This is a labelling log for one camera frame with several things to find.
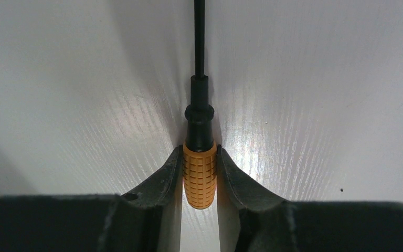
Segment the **textured white surface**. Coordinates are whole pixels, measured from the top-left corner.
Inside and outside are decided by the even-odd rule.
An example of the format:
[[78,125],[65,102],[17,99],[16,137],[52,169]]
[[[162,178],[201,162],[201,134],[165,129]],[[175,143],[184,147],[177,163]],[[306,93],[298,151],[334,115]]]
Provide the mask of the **textured white surface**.
[[[123,193],[161,166],[192,20],[187,0],[0,1],[0,195]],[[206,28],[244,171],[291,200],[403,201],[403,1],[208,0]],[[181,251],[219,251],[216,216],[184,201]]]

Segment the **hole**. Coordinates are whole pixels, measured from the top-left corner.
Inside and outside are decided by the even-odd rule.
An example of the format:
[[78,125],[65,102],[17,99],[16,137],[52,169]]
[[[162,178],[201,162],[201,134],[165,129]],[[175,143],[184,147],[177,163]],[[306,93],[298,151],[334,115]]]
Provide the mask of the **hole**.
[[138,199],[138,195],[136,195],[134,193],[126,193],[123,195],[123,198],[127,201],[134,201],[134,200]]

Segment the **white surface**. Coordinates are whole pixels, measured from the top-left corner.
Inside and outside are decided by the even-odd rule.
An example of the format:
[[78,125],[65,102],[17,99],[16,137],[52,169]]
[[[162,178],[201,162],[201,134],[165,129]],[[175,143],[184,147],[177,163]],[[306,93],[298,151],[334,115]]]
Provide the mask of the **white surface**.
[[[207,1],[216,139],[291,200],[403,201],[403,1]],[[186,0],[0,1],[0,195],[123,193],[184,138]],[[181,251],[218,251],[216,204]]]

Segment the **orange screwdriver handle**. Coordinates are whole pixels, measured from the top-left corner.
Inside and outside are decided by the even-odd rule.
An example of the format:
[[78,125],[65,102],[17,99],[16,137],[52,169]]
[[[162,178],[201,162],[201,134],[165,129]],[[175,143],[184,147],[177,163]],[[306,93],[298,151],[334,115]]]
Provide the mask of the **orange screwdriver handle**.
[[183,179],[186,198],[196,209],[214,201],[217,186],[217,144],[205,152],[194,152],[183,145]]

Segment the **screwdriver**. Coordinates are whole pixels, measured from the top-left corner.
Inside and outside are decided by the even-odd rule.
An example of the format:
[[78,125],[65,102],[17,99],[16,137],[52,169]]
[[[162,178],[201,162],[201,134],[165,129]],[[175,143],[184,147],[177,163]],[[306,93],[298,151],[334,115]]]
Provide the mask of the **screwdriver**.
[[194,0],[195,75],[190,79],[190,104],[185,110],[188,121],[183,144],[183,180],[186,198],[196,209],[209,207],[217,185],[217,144],[211,121],[205,75],[205,0]]

